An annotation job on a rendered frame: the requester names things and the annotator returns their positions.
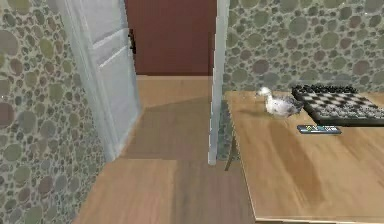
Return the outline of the white speckled duck figurine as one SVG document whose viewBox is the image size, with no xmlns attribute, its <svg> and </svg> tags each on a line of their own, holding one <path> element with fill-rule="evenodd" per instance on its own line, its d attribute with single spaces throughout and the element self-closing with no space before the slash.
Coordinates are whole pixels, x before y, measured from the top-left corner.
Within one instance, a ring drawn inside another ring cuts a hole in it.
<svg viewBox="0 0 384 224">
<path fill-rule="evenodd" d="M 266 111 L 271 115 L 288 118 L 304 108 L 303 101 L 288 95 L 275 95 L 268 87 L 261 87 L 256 95 L 264 97 Z"/>
</svg>

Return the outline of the black remote control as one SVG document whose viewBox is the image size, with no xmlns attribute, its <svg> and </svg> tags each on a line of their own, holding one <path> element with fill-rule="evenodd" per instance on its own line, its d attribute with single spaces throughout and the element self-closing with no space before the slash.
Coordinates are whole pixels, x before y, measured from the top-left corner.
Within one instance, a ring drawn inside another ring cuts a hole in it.
<svg viewBox="0 0 384 224">
<path fill-rule="evenodd" d="M 298 125 L 297 130 L 301 134 L 341 134 L 341 130 L 336 126 Z"/>
</svg>

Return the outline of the white room door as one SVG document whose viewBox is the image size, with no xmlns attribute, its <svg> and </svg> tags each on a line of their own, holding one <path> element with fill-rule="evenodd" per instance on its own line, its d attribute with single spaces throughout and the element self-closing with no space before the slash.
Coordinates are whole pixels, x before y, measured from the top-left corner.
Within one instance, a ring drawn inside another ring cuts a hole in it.
<svg viewBox="0 0 384 224">
<path fill-rule="evenodd" d="M 118 158 L 140 113 L 124 0 L 60 0 L 107 161 Z"/>
</svg>

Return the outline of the black and white chessboard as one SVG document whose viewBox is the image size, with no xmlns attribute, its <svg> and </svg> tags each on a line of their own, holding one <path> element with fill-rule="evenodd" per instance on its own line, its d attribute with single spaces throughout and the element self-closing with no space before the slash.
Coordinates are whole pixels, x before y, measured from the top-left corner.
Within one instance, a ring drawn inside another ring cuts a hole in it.
<svg viewBox="0 0 384 224">
<path fill-rule="evenodd" d="M 317 125 L 383 127 L 384 108 L 352 86 L 296 85 L 291 94 Z"/>
</svg>

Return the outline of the light wooden table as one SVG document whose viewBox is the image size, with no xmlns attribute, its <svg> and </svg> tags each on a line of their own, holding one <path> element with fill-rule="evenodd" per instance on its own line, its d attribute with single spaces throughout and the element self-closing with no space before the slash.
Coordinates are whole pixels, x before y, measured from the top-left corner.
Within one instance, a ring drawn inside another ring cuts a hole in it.
<svg viewBox="0 0 384 224">
<path fill-rule="evenodd" d="M 252 91 L 228 91 L 233 135 L 258 222 L 384 224 L 384 127 L 301 134 Z"/>
</svg>

